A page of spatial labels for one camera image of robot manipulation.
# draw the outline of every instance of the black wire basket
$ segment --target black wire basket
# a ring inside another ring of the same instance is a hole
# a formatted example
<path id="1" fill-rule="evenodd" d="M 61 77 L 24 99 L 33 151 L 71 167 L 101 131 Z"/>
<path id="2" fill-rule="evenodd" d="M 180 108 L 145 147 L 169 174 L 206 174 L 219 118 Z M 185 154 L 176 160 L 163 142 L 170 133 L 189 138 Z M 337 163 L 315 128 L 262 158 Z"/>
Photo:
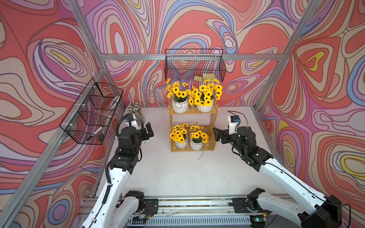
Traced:
<path id="1" fill-rule="evenodd" d="M 226 65 L 222 49 L 166 49 L 165 80 L 190 83 L 217 79 L 223 81 Z"/>
<path id="2" fill-rule="evenodd" d="M 114 85 L 95 82 L 71 121 L 60 127 L 78 144 L 102 145 L 122 95 Z"/>

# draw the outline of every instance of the patterned wall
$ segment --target patterned wall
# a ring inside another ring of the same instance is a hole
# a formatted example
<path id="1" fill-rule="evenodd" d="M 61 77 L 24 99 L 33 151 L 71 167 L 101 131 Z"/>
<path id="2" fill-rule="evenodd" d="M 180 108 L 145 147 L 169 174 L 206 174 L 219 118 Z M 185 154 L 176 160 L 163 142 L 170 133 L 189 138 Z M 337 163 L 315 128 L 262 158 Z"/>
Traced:
<path id="1" fill-rule="evenodd" d="M 350 203 L 353 228 L 365 227 L 364 35 L 364 1 L 324 0 L 260 109 L 286 168 Z"/>
<path id="2" fill-rule="evenodd" d="M 224 53 L 282 53 L 306 0 L 89 0 L 82 9 L 101 52 L 164 53 L 215 48 Z M 164 61 L 110 61 L 125 103 L 167 105 Z M 227 61 L 219 105 L 252 105 L 275 62 Z"/>
<path id="3" fill-rule="evenodd" d="M 65 0 L 0 1 L 0 210 L 98 69 Z M 13 227 L 69 227 L 111 140 L 67 138 Z"/>

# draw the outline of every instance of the white tabletop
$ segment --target white tabletop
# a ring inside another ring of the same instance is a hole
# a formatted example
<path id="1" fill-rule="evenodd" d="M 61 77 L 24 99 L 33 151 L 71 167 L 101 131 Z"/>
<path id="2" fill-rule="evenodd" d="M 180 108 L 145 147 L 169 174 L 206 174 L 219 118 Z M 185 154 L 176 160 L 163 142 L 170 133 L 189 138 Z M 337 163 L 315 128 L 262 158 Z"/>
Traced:
<path id="1" fill-rule="evenodd" d="M 249 126 L 256 133 L 257 145 L 269 151 L 260 127 L 251 107 L 219 107 L 216 127 L 227 129 L 228 110 L 245 114 Z M 123 189 L 123 195 L 129 190 L 138 190 L 145 196 L 228 196 L 248 194 L 255 188 L 265 189 L 271 194 L 286 193 L 268 177 L 255 171 L 237 155 L 231 152 L 229 144 L 217 142 L 214 151 L 171 152 L 169 142 L 168 108 L 149 108 L 141 110 L 147 122 L 151 122 L 154 137 L 143 141 L 143 157 L 133 170 L 131 178 Z M 174 115 L 173 124 L 200 121 L 209 124 L 209 114 Z M 240 116 L 240 126 L 246 126 Z M 110 160 L 117 148 L 116 140 L 109 156 Z M 105 174 L 97 192 L 99 195 L 105 184 Z"/>

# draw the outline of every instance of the bamboo plant stand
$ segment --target bamboo plant stand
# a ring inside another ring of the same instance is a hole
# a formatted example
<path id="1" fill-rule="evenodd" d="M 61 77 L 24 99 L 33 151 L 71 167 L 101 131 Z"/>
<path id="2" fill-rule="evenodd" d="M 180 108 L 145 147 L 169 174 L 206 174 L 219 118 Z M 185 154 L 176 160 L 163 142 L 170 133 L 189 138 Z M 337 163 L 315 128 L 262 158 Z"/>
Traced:
<path id="1" fill-rule="evenodd" d="M 217 107 L 217 103 L 216 100 L 214 100 L 214 103 L 212 104 L 213 108 L 210 112 L 201 112 L 197 109 L 196 106 L 192 106 L 189 105 L 189 108 L 186 112 L 184 113 L 176 113 L 174 111 L 174 109 L 172 108 L 172 101 L 169 102 L 169 119 L 170 119 L 170 127 L 172 127 L 172 119 L 174 115 L 184 115 L 184 114 L 210 114 L 210 123 L 209 125 L 202 125 L 202 127 L 204 127 L 201 131 L 204 133 L 207 133 L 209 136 L 208 142 L 207 143 L 203 143 L 203 147 L 201 150 L 211 150 L 213 151 L 215 148 L 215 137 L 214 137 L 214 132 L 213 132 L 213 128 L 215 127 L 215 121 L 217 120 L 217 116 L 218 116 L 218 107 Z M 190 131 L 188 130 L 188 138 L 187 140 L 190 140 L 189 135 L 190 135 Z M 170 139 L 170 145 L 171 145 L 171 152 L 177 152 L 177 151 L 196 151 L 190 148 L 190 142 L 188 142 L 188 145 L 186 148 L 184 149 L 180 149 L 180 148 L 176 148 L 175 142 L 172 141 L 172 139 Z"/>

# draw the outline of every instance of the flower pot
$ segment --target flower pot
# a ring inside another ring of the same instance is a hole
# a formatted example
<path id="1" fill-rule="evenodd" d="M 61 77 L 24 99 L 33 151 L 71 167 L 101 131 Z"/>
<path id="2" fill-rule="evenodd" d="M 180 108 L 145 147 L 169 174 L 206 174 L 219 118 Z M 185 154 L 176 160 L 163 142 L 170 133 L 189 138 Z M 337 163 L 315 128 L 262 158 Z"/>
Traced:
<path id="1" fill-rule="evenodd" d="M 195 143 L 190 139 L 190 148 L 193 150 L 201 150 L 203 148 L 203 142 Z"/>
<path id="2" fill-rule="evenodd" d="M 204 107 L 197 105 L 196 108 L 201 112 L 210 112 L 213 108 L 213 104 L 211 106 L 204 106 Z"/>
<path id="3" fill-rule="evenodd" d="M 172 101 L 172 109 L 176 113 L 184 113 L 188 110 L 188 107 L 189 107 L 188 99 L 186 99 L 183 102 L 177 102 L 174 100 Z"/>
<path id="4" fill-rule="evenodd" d="M 185 140 L 183 143 L 179 143 L 175 141 L 175 145 L 177 148 L 184 149 L 188 145 L 188 139 Z"/>

